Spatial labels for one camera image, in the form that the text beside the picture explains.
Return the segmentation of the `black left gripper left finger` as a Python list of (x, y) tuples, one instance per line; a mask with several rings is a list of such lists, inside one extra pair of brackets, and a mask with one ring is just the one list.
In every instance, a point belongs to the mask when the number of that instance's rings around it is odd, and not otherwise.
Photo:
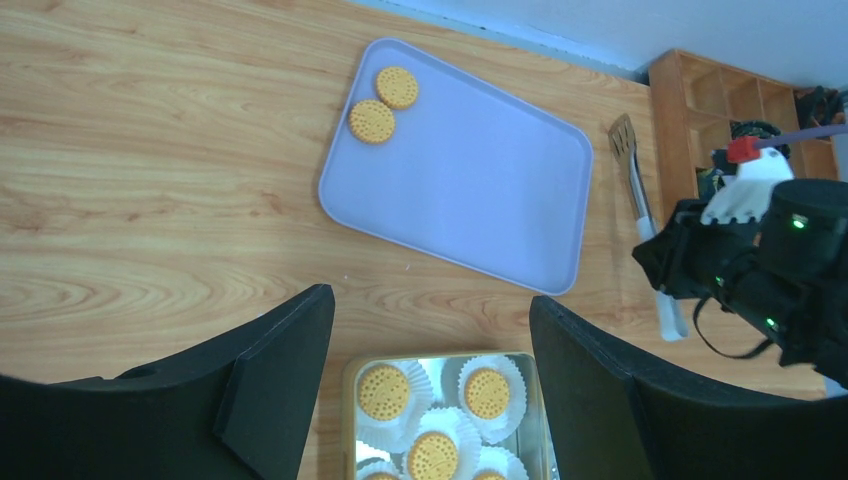
[(1, 379), (5, 479), (294, 479), (334, 320), (326, 284), (106, 379)]

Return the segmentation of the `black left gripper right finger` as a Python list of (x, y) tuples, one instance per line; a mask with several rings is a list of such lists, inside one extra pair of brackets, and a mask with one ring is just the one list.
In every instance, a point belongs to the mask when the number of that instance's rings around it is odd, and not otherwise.
[(678, 367), (538, 296), (533, 352), (565, 479), (843, 479), (847, 400), (802, 401)]

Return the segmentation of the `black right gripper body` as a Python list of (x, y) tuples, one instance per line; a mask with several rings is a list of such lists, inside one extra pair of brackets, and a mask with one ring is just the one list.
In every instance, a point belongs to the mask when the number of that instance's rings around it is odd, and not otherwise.
[(759, 222), (700, 221), (681, 200), (658, 235), (632, 251), (651, 286), (677, 300), (710, 299), (780, 348), (782, 367), (810, 364), (847, 384), (847, 185), (793, 179), (772, 190)]

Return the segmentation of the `metal tongs grey handle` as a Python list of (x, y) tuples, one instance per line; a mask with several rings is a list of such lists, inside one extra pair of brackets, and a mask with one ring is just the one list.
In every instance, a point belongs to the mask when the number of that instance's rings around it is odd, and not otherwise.
[[(638, 147), (635, 130), (627, 113), (621, 114), (608, 130), (608, 140), (614, 158), (619, 164), (622, 178), (630, 190), (630, 200), (641, 242), (652, 239), (658, 229), (651, 213), (649, 200), (638, 164)], [(666, 342), (676, 342), (689, 335), (689, 329), (678, 302), (655, 291), (659, 331)]]

